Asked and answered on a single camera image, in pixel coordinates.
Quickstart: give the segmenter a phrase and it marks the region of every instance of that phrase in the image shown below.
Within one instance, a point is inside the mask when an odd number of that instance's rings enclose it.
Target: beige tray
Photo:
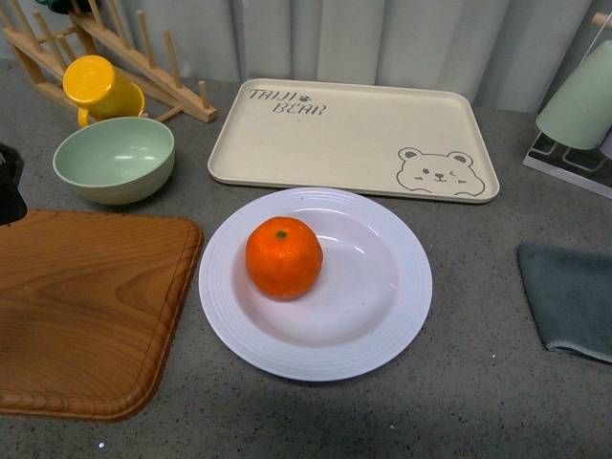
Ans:
[[[470,103],[449,92],[253,79],[208,160],[219,182],[484,203],[499,191]]]

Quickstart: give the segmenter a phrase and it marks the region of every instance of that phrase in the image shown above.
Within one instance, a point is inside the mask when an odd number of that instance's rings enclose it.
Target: bowl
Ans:
[[[101,204],[144,199],[174,167],[174,136],[165,124],[124,117],[76,131],[57,148],[54,171],[83,197]]]

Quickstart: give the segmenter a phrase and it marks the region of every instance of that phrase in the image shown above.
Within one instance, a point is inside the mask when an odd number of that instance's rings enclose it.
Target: white plate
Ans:
[[[244,262],[251,232],[275,215],[302,220],[323,247],[317,284],[274,301]],[[200,298],[215,333],[249,363],[278,376],[334,381],[395,358],[423,326],[432,295],[426,253],[394,213],[358,194],[292,188],[237,210],[210,238]]]

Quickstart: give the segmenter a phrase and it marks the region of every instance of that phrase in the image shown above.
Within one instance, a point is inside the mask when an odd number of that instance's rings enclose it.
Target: mug handle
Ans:
[[[84,108],[78,108],[78,125],[80,127],[85,127],[89,125],[89,110],[85,110]]]

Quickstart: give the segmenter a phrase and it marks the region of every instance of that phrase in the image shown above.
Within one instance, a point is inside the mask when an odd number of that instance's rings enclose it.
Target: black object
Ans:
[[[28,206],[17,186],[23,170],[23,161],[14,148],[0,143],[0,225],[21,220]]]
[[[68,14],[73,10],[73,4],[70,0],[35,0],[36,3],[41,5],[47,5],[47,8],[53,12],[57,12],[59,14]],[[78,8],[82,12],[91,12],[92,8],[89,5],[87,0],[76,0],[76,4]]]

